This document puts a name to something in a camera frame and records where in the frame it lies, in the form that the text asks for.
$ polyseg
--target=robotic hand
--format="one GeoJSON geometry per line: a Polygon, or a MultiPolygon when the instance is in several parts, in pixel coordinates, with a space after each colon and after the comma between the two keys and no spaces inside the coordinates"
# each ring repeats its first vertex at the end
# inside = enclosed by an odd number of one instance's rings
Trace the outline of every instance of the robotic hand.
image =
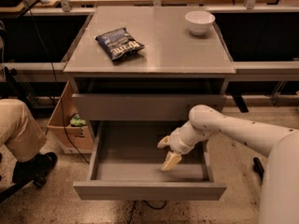
{"type": "Polygon", "coordinates": [[[205,106],[195,106],[189,121],[163,138],[158,148],[170,146],[163,171],[179,163],[201,141],[217,133],[268,158],[263,177],[259,224],[299,223],[299,130],[224,116],[205,106]]]}

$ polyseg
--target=beige pants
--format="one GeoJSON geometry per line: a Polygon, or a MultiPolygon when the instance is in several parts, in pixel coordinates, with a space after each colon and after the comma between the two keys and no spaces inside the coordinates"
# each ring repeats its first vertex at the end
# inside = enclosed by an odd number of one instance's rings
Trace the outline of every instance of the beige pants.
{"type": "Polygon", "coordinates": [[[0,146],[7,146],[17,161],[31,160],[46,143],[46,136],[20,100],[0,100],[0,146]]]}

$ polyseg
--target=cardboard box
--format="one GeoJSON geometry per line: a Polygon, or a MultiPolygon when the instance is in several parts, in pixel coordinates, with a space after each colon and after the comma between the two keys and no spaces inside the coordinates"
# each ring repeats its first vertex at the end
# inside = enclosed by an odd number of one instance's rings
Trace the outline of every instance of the cardboard box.
{"type": "Polygon", "coordinates": [[[73,93],[72,86],[69,82],[67,82],[61,99],[50,117],[48,129],[51,130],[61,141],[61,144],[59,145],[64,150],[64,153],[78,153],[76,148],[81,153],[92,153],[93,138],[89,128],[87,126],[72,127],[69,124],[76,112],[72,99],[73,93]]]}

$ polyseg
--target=black shoe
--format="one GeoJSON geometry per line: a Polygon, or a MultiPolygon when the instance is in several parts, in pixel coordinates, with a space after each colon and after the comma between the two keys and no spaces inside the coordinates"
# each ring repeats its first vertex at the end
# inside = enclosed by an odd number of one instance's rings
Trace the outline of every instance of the black shoe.
{"type": "Polygon", "coordinates": [[[12,182],[16,184],[30,182],[37,175],[47,176],[57,162],[55,153],[36,154],[34,158],[26,162],[16,162],[13,171],[12,182]]]}

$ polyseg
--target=floor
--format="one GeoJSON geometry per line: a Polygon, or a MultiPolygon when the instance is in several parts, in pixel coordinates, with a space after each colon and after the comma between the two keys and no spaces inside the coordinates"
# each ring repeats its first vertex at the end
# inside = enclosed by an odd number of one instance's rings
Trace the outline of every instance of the floor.
{"type": "MultiPolygon", "coordinates": [[[[227,116],[299,129],[297,106],[249,105],[249,113],[241,113],[228,103],[227,116]]],[[[46,131],[48,119],[38,119],[46,131]]],[[[226,183],[227,190],[219,201],[169,201],[161,210],[149,208],[144,202],[82,201],[72,185],[83,181],[89,165],[77,154],[64,154],[57,138],[47,132],[48,142],[42,152],[54,151],[58,163],[48,177],[46,186],[36,189],[29,184],[0,204],[0,220],[4,224],[40,223],[198,223],[198,224],[255,224],[259,215],[260,177],[252,170],[252,159],[266,158],[242,146],[223,134],[208,141],[210,161],[216,182],[226,183]]],[[[5,147],[0,148],[0,191],[11,185],[15,160],[5,147]]],[[[149,202],[162,206],[161,202],[149,202]]]]}

